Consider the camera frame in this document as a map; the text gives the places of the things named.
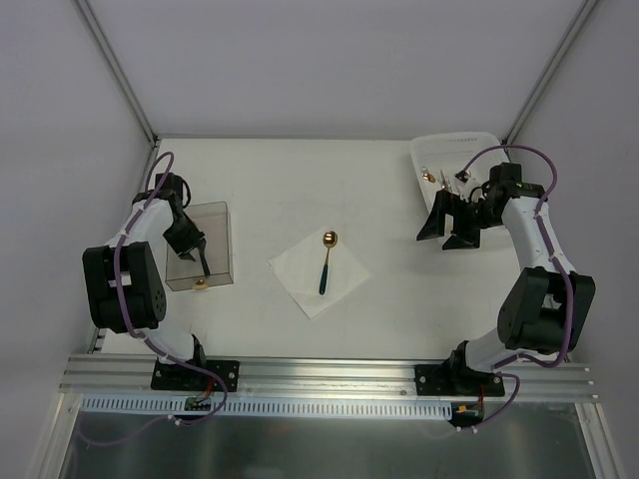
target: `gold spoon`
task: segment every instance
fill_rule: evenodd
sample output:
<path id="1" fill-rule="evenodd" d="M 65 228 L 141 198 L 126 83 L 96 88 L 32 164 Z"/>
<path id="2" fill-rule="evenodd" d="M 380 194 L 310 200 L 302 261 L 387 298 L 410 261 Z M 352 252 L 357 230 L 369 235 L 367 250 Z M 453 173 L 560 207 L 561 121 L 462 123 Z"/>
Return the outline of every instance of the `gold spoon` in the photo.
<path id="1" fill-rule="evenodd" d="M 324 233 L 321 242 L 323 242 L 323 245 L 326 246 L 326 259 L 323 262 L 323 270 L 321 271 L 319 294 L 324 294 L 326 292 L 326 281 L 328 280 L 328 255 L 330 254 L 330 249 L 337 244 L 337 233 Z"/>

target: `gold object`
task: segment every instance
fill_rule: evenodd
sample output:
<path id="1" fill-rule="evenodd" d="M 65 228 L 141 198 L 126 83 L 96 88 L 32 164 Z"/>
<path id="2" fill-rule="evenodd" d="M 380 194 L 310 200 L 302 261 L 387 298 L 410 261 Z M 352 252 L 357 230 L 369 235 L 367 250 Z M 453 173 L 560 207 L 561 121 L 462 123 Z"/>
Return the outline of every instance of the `gold object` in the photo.
<path id="1" fill-rule="evenodd" d="M 323 245 L 326 246 L 326 259 L 324 260 L 324 264 L 328 264 L 328 254 L 330 253 L 330 249 L 337 244 L 337 233 L 336 232 L 326 232 L 323 234 L 323 238 L 321 239 Z"/>
<path id="2" fill-rule="evenodd" d="M 193 285 L 194 290 L 206 289 L 207 287 L 209 287 L 209 285 L 206 284 L 203 279 L 198 279 Z"/>
<path id="3" fill-rule="evenodd" d="M 424 178 L 427 182 L 435 183 L 435 175 L 432 175 L 428 170 L 423 170 L 421 172 L 421 177 Z"/>

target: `white table surface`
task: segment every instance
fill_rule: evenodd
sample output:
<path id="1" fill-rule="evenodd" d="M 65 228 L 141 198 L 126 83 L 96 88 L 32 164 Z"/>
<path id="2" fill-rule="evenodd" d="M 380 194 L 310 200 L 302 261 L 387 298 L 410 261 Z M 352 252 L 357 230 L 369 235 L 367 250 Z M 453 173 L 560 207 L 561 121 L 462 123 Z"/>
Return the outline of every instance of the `white table surface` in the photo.
<path id="1" fill-rule="evenodd" d="M 482 232 L 474 250 L 415 240 L 427 210 L 409 142 L 164 140 L 160 152 L 168 150 L 194 204 L 225 201 L 231 211 L 235 284 L 167 288 L 166 320 L 194 333 L 207 354 L 447 357 L 496 325 L 519 274 L 504 230 Z M 322 226 L 370 279 L 309 320 L 268 261 Z M 148 352 L 113 333 L 103 351 Z"/>

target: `white wall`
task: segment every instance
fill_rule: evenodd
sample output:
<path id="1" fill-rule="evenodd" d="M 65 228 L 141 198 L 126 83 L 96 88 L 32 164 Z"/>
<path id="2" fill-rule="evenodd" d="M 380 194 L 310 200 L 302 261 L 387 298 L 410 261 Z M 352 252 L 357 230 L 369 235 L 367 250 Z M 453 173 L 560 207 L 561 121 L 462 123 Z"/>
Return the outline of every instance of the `white wall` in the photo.
<path id="1" fill-rule="evenodd" d="M 147 145 L 69 0 L 0 15 L 0 475 L 24 477 L 90 335 L 81 255 L 125 217 Z"/>
<path id="2" fill-rule="evenodd" d="M 160 134 L 504 136 L 581 0 L 92 0 Z"/>
<path id="3" fill-rule="evenodd" d="M 602 2 L 517 143 L 557 164 L 550 200 L 564 250 L 597 293 L 576 353 L 595 366 L 605 413 L 630 474 L 639 469 L 639 3 Z M 525 174 L 546 180 L 525 157 Z"/>

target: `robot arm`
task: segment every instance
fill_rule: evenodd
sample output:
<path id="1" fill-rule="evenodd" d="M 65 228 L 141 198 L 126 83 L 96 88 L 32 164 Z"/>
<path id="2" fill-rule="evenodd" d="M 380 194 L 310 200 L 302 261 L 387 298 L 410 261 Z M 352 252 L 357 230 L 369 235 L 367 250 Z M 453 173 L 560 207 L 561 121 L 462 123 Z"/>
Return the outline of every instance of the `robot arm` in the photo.
<path id="1" fill-rule="evenodd" d="M 465 172 L 456 176 L 465 183 Z M 450 395 L 474 395 L 487 387 L 487 395 L 502 395 L 492 388 L 491 373 L 521 353 L 552 354 L 565 338 L 568 294 L 561 269 L 572 286 L 572 324 L 568 350 L 577 343 L 595 292 L 589 276 L 577 274 L 559 247 L 548 218 L 548 204 L 539 185 L 523 183 L 521 166 L 502 163 L 490 170 L 473 202 L 444 188 L 437 192 L 426 224 L 417 240 L 444 234 L 445 215 L 453 216 L 452 235 L 443 249 L 477 248 L 480 231 L 504 225 L 513 240 L 521 274 L 499 310 L 497 327 L 484 336 L 463 341 L 429 378 Z M 537 217 L 541 217 L 541 228 Z"/>
<path id="2" fill-rule="evenodd" d="M 127 307 L 136 332 L 143 332 L 162 351 L 184 361 L 191 361 L 201 349 L 197 339 L 164 320 L 166 295 L 156 263 L 166 260 L 165 241 L 185 260 L 195 260 L 192 251 L 200 252 L 205 274 L 204 234 L 182 208 L 182 179 L 169 174 L 158 196 L 147 205 L 136 227 L 127 236 L 121 252 L 122 283 Z M 149 193 L 136 196 L 133 211 L 125 225 L 139 211 Z M 92 247 L 83 254 L 83 265 L 91 317 L 97 327 L 126 333 L 121 306 L 115 288 L 114 251 L 120 235 L 104 246 Z M 170 364 L 164 357 L 159 360 Z"/>

